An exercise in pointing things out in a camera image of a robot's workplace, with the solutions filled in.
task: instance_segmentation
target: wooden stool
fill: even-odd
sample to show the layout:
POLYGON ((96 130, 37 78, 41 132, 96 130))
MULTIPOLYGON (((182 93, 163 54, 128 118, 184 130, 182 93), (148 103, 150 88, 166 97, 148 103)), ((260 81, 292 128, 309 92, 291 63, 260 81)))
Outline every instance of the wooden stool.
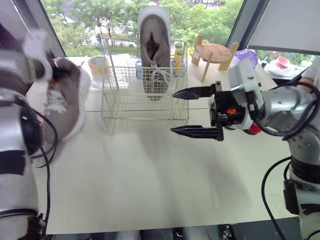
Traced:
POLYGON ((206 75, 207 75, 210 63, 220 64, 218 68, 219 71, 228 70, 229 65, 232 61, 232 58, 234 57, 238 47, 239 47, 239 43, 237 42, 234 42, 231 45, 230 49, 215 43, 202 44, 202 36, 199 35, 197 38, 196 46, 194 48, 192 63, 198 66, 200 57, 202 58, 203 61, 206 62, 206 66, 201 78, 201 82, 203 83, 206 79, 206 75))

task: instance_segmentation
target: sneaker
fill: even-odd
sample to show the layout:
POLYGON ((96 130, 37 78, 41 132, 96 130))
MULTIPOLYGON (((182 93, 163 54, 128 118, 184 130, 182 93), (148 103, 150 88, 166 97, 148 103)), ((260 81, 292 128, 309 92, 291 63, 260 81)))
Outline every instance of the sneaker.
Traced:
MULTIPOLYGON (((142 66, 153 68, 170 67, 170 18, 167 11, 160 6, 147 6, 138 17, 140 31, 142 66)), ((143 69, 143 87, 147 97, 152 101, 160 100, 168 89, 164 75, 154 69, 143 69)))
MULTIPOLYGON (((91 80, 86 71, 66 59, 59 59, 56 65, 69 71, 70 75, 49 83, 44 115, 54 125, 60 142, 81 130, 85 122, 84 103, 91 80)), ((43 126, 43 136, 46 143, 54 142, 54 133, 46 122, 43 126)))

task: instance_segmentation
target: shoelace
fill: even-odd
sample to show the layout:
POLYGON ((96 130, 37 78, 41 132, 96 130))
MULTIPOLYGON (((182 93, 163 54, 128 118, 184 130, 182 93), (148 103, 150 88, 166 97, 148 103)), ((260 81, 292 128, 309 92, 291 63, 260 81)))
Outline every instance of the shoelace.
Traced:
POLYGON ((60 114, 67 112, 67 103, 60 91, 50 89, 47 92, 47 104, 45 105, 45 112, 57 111, 60 114))
POLYGON ((155 82, 157 80, 155 79, 156 73, 161 74, 168 85, 176 81, 176 77, 172 73, 160 69, 157 65, 151 65, 151 67, 154 68, 154 71, 151 73, 151 81, 155 82))

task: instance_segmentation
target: wire basket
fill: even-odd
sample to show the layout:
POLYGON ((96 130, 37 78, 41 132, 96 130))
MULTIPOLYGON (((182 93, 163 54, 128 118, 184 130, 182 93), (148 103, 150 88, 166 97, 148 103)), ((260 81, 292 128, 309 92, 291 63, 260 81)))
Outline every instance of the wire basket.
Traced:
MULTIPOLYGON (((187 88, 187 45, 180 67, 142 67, 137 40, 104 39, 108 62, 102 86, 101 115, 108 127, 166 127, 184 125, 189 119, 188 101, 172 94, 187 88)), ((171 49, 173 63, 175 49, 171 49)))

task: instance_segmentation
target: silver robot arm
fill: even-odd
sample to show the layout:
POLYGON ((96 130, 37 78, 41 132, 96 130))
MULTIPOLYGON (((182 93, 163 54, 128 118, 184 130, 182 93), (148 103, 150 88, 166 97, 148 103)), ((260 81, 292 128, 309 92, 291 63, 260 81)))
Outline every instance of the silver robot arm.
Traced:
POLYGON ((41 130, 19 86, 52 77, 46 38, 43 32, 27 33, 23 54, 0 49, 0 240, 45 236, 30 158, 42 145, 41 130))
MULTIPOLYGON (((320 113, 315 96, 295 86, 261 92, 261 84, 248 59, 231 68, 228 78, 230 91, 222 91, 221 83, 216 82, 211 86, 183 89, 173 95, 185 100, 212 96, 212 127, 186 125, 171 130, 191 138, 223 141, 224 128, 250 133, 248 129, 256 123, 266 133, 271 134, 266 128, 270 127, 278 131, 272 131, 275 136, 285 135, 291 152, 290 178, 284 181, 283 191, 286 209, 298 215, 304 240, 320 240, 317 233, 320 230, 320 113)), ((314 88, 320 101, 319 90, 309 87, 314 88)))
MULTIPOLYGON (((262 93, 262 123, 279 132, 291 129, 315 97, 304 90, 280 87, 262 93)), ((300 219, 303 239, 320 229, 320 114, 287 142, 291 152, 289 180, 284 182, 286 208, 300 219)), ((320 235, 310 238, 320 239, 320 235)))

